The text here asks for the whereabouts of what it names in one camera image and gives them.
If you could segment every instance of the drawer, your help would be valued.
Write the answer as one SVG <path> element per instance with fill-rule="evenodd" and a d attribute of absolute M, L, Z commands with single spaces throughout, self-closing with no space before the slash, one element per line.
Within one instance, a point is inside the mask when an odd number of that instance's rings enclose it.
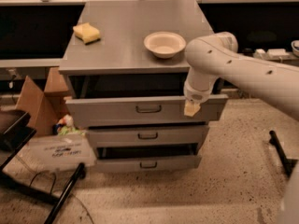
<path fill-rule="evenodd" d="M 135 147 L 204 143 L 209 127 L 188 125 L 170 127 L 134 127 L 87 131 L 92 147 Z"/>
<path fill-rule="evenodd" d="M 66 101 L 77 126 L 209 122 L 219 120 L 226 95 L 211 95 L 192 118 L 184 116 L 184 96 L 74 99 Z"/>
<path fill-rule="evenodd" d="M 176 156 L 147 159 L 98 160 L 95 169 L 101 173 L 181 170 L 197 168 L 201 156 Z"/>

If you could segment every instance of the concrete floor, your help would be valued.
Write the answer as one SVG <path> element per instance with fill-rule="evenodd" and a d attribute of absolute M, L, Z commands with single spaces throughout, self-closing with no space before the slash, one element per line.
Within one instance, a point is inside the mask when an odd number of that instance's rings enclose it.
<path fill-rule="evenodd" d="M 287 155 L 299 156 L 299 124 L 258 99 L 230 99 L 219 122 L 210 123 L 194 170 L 100 174 L 89 168 L 54 223 L 276 223 L 287 177 L 269 144 L 275 130 Z M 25 147 L 21 158 L 34 171 L 40 161 Z M 29 184 L 34 174 L 14 159 L 6 171 Z M 71 175 L 60 172 L 55 193 Z M 34 186 L 50 190 L 39 177 Z M 0 189 L 0 223 L 44 223 L 51 206 Z"/>

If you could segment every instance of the black stand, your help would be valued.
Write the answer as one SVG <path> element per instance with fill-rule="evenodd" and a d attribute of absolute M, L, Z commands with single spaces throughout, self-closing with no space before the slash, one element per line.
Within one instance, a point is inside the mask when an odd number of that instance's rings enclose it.
<path fill-rule="evenodd" d="M 13 189 L 16 192 L 19 192 L 23 195 L 29 196 L 31 198 L 37 199 L 43 203 L 48 203 L 54 205 L 46 222 L 50 224 L 56 218 L 58 212 L 64 205 L 65 200 L 69 196 L 72 188 L 75 186 L 77 180 L 82 177 L 85 177 L 84 164 L 81 163 L 78 165 L 78 168 L 73 173 L 71 178 L 68 180 L 63 193 L 60 197 L 53 196 L 50 193 L 44 192 L 42 190 L 34 189 L 14 180 L 9 175 L 3 172 L 3 169 L 9 164 L 13 157 L 22 149 L 22 147 L 35 135 L 36 130 L 29 127 L 22 127 L 18 130 L 17 134 L 12 140 L 12 143 L 18 144 L 17 148 L 14 149 L 13 153 L 3 162 L 0 166 L 0 187 L 5 189 Z"/>
<path fill-rule="evenodd" d="M 270 144 L 274 145 L 277 149 L 278 155 L 288 177 L 292 174 L 292 169 L 297 163 L 297 160 L 288 159 L 283 151 L 283 148 L 278 140 L 277 134 L 274 131 L 270 131 L 271 139 Z"/>

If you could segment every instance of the gray countertop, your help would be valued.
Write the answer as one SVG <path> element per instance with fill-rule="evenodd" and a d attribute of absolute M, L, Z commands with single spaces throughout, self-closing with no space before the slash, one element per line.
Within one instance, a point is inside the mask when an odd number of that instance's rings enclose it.
<path fill-rule="evenodd" d="M 73 36 L 60 62 L 64 75 L 188 71 L 183 51 L 171 59 L 159 59 L 146 50 L 144 38 L 167 31 L 188 43 L 213 33 L 194 0 L 89 1 L 78 24 L 85 22 L 99 29 L 102 38 L 84 45 Z"/>

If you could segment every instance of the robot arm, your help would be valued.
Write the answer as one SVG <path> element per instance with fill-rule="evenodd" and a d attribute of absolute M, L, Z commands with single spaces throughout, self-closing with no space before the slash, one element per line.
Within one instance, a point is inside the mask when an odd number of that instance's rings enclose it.
<path fill-rule="evenodd" d="M 230 33 L 198 37 L 185 49 L 191 66 L 185 81 L 187 100 L 201 104 L 221 77 L 243 91 L 299 120 L 299 68 L 236 53 Z"/>

